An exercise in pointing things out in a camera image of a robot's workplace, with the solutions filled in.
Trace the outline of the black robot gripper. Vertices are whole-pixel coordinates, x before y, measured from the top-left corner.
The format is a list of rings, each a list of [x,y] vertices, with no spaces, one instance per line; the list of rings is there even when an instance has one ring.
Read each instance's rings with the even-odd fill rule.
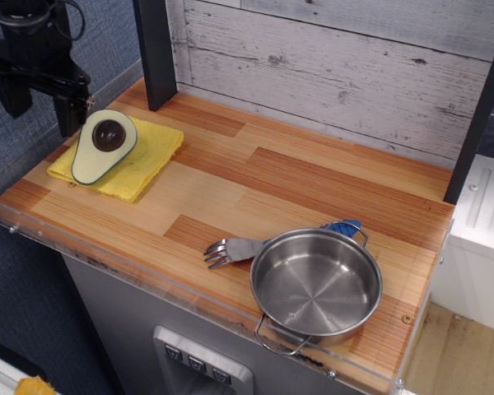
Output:
[[[93,99],[87,73],[71,57],[72,41],[44,24],[32,35],[5,30],[0,39],[0,102],[14,119],[32,106],[31,91],[53,97],[58,128],[70,137],[86,122]]]

